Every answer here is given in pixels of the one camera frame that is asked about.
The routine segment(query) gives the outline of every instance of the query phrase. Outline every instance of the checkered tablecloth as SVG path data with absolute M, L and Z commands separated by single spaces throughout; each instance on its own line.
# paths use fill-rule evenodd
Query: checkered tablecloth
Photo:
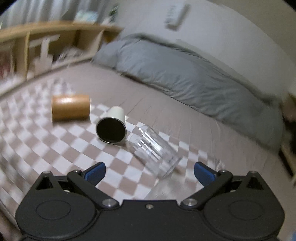
M 158 182 L 126 147 L 109 145 L 97 138 L 96 122 L 109 107 L 91 103 L 89 121 L 52 123 L 52 95 L 72 93 L 71 86 L 63 80 L 48 80 L 0 103 L 0 201 L 11 216 L 37 177 L 46 170 L 65 175 L 103 161 L 106 177 L 97 188 L 119 202 L 144 199 Z M 126 116 L 128 135 L 142 125 Z M 192 191 L 200 188 L 193 173 L 196 161 L 213 169 L 223 166 L 205 152 L 162 132 L 159 135 L 183 157 L 176 173 Z

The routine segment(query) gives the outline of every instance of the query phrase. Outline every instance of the gray blanket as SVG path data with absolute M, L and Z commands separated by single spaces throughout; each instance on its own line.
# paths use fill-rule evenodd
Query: gray blanket
M 130 35 L 102 47 L 93 58 L 231 126 L 274 151 L 283 132 L 272 99 L 181 46 L 147 35 Z

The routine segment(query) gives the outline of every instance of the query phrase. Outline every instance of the wooden cylinder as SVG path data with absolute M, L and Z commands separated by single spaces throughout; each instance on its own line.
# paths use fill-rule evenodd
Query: wooden cylinder
M 87 119 L 91 109 L 88 95 L 60 95 L 52 97 L 52 121 Z

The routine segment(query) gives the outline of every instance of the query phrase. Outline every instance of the blue gripper pad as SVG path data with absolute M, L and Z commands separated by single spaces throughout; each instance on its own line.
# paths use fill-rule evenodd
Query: blue gripper pad
M 98 164 L 90 167 L 85 171 L 84 180 L 96 186 L 105 177 L 105 174 L 106 174 L 105 163 L 99 162 Z
M 200 161 L 194 165 L 194 175 L 204 187 L 215 181 L 216 174 L 217 172 Z

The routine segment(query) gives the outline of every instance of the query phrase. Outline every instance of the glass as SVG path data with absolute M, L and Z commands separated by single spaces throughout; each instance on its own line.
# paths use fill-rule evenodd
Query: glass
M 181 158 L 151 127 L 144 125 L 127 138 L 127 147 L 154 175 L 165 178 Z

